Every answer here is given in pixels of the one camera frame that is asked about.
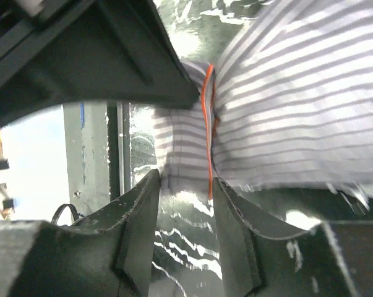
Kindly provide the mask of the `grey white striped underwear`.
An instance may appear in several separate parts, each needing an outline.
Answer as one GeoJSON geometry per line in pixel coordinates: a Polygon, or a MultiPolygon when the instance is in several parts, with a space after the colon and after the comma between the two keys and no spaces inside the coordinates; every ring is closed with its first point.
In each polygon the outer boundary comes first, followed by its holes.
{"type": "Polygon", "coordinates": [[[163,189],[373,198],[373,1],[273,1],[217,65],[185,66],[197,103],[152,116],[163,189]]]}

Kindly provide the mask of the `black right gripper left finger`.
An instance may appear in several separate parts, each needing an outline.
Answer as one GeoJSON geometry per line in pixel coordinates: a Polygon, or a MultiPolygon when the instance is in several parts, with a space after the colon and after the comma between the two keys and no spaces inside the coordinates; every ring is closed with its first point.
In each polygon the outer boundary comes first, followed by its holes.
{"type": "Polygon", "coordinates": [[[0,296],[147,296],[159,190],[151,170],[71,226],[0,221],[0,296]]]}

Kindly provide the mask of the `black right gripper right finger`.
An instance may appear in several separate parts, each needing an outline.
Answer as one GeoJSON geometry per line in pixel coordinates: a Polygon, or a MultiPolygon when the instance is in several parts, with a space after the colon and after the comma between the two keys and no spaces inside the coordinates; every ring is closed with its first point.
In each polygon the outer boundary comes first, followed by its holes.
{"type": "Polygon", "coordinates": [[[220,178],[213,206],[226,296],[373,296],[373,221],[302,230],[220,178]]]}

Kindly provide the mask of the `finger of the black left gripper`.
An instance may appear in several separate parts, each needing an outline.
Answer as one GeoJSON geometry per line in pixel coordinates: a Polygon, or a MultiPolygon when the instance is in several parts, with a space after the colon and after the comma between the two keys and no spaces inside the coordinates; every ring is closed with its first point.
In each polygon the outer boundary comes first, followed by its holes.
{"type": "Polygon", "coordinates": [[[0,1],[0,128],[65,103],[198,98],[152,1],[0,1]]]}

